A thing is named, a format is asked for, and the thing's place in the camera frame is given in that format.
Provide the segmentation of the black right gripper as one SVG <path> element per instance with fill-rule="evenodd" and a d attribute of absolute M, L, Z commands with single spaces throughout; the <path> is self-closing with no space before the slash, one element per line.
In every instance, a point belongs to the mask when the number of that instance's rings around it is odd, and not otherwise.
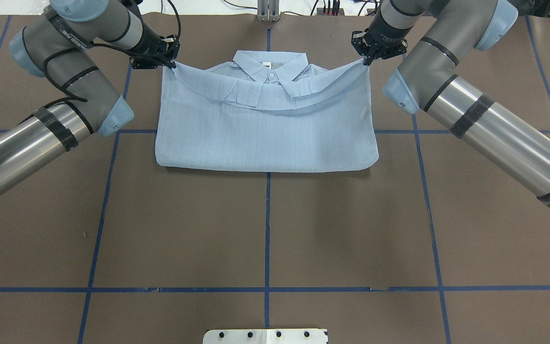
<path fill-rule="evenodd" d="M 374 19 L 364 31 L 353 31 L 351 45 L 363 57 L 363 65 L 369 66 L 375 59 L 389 59 L 407 52 L 406 29 L 388 24 L 384 19 Z"/>

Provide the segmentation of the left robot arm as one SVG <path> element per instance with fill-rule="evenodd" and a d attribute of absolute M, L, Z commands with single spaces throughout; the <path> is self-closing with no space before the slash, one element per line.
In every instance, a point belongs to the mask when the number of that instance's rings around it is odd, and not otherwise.
<path fill-rule="evenodd" d="M 156 33 L 138 0 L 51 0 L 39 18 L 9 42 L 14 61 L 44 78 L 61 98 L 33 111 L 0 136 L 0 196 L 90 135 L 107 137 L 135 116 L 87 54 L 107 48 L 129 57 L 133 69 L 175 68 L 182 25 Z"/>

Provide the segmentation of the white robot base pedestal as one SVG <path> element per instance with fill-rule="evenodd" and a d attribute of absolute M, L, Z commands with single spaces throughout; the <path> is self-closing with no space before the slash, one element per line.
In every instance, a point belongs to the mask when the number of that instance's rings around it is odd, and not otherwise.
<path fill-rule="evenodd" d="M 203 344 L 328 344 L 326 329 L 214 329 L 205 333 Z"/>

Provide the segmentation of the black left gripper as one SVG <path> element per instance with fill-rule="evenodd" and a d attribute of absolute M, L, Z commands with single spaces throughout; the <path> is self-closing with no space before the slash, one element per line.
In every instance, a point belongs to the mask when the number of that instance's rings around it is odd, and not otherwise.
<path fill-rule="evenodd" d="M 139 56 L 154 59 L 160 65 L 166 65 L 167 68 L 174 69 L 177 67 L 175 59 L 179 50 L 179 35 L 172 34 L 162 37 L 148 26 L 144 26 L 140 41 L 132 48 L 132 57 Z"/>

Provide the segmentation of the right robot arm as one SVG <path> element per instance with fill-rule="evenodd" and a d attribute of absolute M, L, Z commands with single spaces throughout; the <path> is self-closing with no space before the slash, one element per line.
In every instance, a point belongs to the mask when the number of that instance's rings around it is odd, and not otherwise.
<path fill-rule="evenodd" d="M 432 116 L 550 208 L 550 139 L 455 72 L 517 18 L 508 0 L 383 0 L 351 45 L 365 65 L 406 54 L 383 94 L 409 115 Z"/>

